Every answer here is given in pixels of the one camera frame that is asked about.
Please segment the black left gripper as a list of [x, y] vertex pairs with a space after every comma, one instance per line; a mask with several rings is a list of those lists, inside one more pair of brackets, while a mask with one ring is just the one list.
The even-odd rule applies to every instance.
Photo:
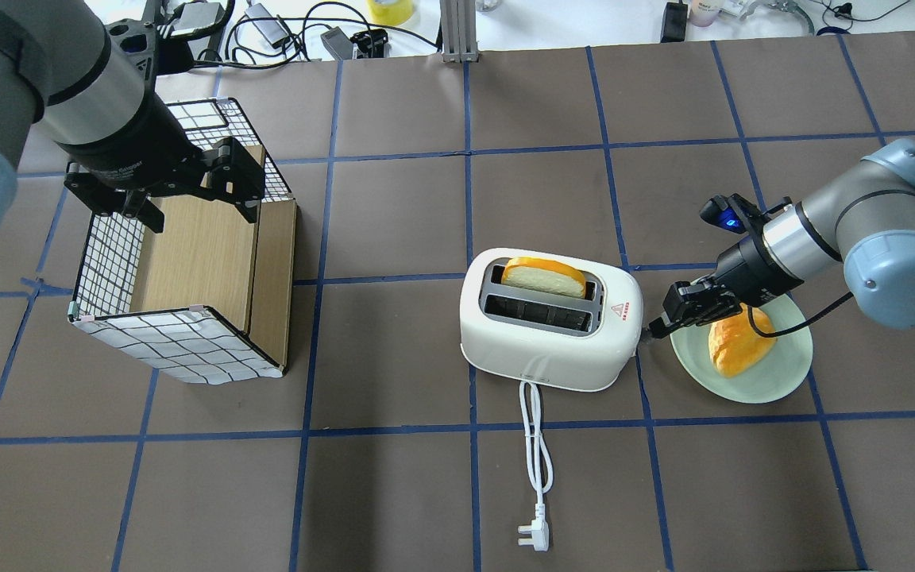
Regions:
[[159, 155], [111, 172], [70, 160], [63, 184], [95, 216], [135, 218], [153, 233], [164, 232], [164, 213], [155, 198], [219, 200], [257, 224], [265, 197], [264, 166], [235, 137], [223, 137], [209, 149], [190, 144], [184, 158]]

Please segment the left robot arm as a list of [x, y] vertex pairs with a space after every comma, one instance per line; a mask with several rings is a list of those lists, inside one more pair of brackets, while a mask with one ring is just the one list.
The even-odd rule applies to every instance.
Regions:
[[76, 163], [65, 186], [98, 216], [164, 230], [155, 198], [221, 200], [249, 223], [264, 198], [264, 167], [232, 137], [203, 151], [155, 91], [156, 78], [195, 62], [184, 35], [149, 1], [139, 19], [101, 22], [83, 1], [0, 1], [0, 225], [16, 170], [39, 126]]

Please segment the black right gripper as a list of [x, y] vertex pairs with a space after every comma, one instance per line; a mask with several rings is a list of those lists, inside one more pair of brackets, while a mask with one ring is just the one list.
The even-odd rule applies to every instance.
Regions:
[[643, 327], [643, 340], [668, 338], [676, 330], [704, 326], [740, 314], [741, 304], [762, 307], [803, 284], [775, 261], [769, 250], [750, 242], [731, 246], [712, 274], [676, 281], [663, 300], [663, 314]]

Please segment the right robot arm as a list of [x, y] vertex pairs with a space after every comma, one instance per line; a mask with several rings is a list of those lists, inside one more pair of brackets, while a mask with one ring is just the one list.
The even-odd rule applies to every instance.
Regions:
[[834, 264], [843, 300], [883, 326], [915, 328], [915, 141], [883, 146], [805, 199], [762, 211], [737, 193], [716, 195], [700, 215], [740, 240], [711, 274], [671, 284], [643, 339], [751, 315]]

